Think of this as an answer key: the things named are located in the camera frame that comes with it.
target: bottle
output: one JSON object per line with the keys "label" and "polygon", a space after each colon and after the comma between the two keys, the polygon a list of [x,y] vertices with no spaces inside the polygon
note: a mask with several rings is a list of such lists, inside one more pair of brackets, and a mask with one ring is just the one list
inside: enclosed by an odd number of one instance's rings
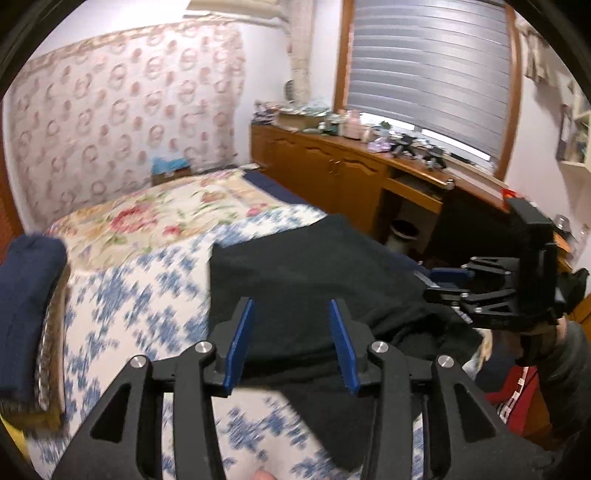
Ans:
{"label": "bottle", "polygon": [[589,225],[586,223],[583,224],[579,234],[574,239],[574,247],[573,252],[570,258],[571,266],[575,266],[576,263],[579,261],[581,256],[583,255],[583,251],[587,246],[587,240],[589,239]]}

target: window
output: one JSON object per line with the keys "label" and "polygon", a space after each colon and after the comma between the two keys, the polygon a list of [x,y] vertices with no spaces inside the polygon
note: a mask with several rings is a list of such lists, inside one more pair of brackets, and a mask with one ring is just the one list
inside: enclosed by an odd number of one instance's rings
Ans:
{"label": "window", "polygon": [[493,169],[511,82],[504,6],[355,0],[349,55],[349,108],[402,122]]}

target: trash can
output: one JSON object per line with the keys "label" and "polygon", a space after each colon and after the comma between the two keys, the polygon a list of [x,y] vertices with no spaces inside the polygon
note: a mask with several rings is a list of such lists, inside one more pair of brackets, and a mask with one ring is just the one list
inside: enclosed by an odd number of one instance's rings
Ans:
{"label": "trash can", "polygon": [[390,224],[390,235],[386,248],[392,252],[408,255],[411,243],[418,237],[418,228],[406,220],[394,220]]}

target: cabinet door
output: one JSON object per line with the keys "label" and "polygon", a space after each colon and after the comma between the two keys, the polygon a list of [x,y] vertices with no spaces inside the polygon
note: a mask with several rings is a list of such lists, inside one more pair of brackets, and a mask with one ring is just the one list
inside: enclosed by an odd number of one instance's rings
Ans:
{"label": "cabinet door", "polygon": [[375,160],[342,153],[336,159],[337,211],[360,231],[371,235],[379,208],[387,166]]}
{"label": "cabinet door", "polygon": [[267,168],[265,151],[269,148],[270,142],[266,133],[264,127],[251,125],[251,160],[263,168]]}
{"label": "cabinet door", "polygon": [[286,189],[299,195],[297,184],[294,182],[293,171],[295,159],[303,155],[302,146],[298,145],[294,135],[286,133],[277,135],[271,141],[268,152],[269,162],[267,174],[281,183]]}
{"label": "cabinet door", "polygon": [[323,145],[306,142],[295,160],[294,177],[298,194],[327,213],[336,210],[335,152]]}

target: folded towel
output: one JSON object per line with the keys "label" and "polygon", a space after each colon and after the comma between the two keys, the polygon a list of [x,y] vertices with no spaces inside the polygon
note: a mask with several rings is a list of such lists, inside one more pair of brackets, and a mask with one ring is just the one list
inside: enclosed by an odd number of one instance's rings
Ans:
{"label": "folded towel", "polygon": [[57,238],[21,235],[8,246],[0,265],[0,397],[34,399],[41,326],[66,262]]}

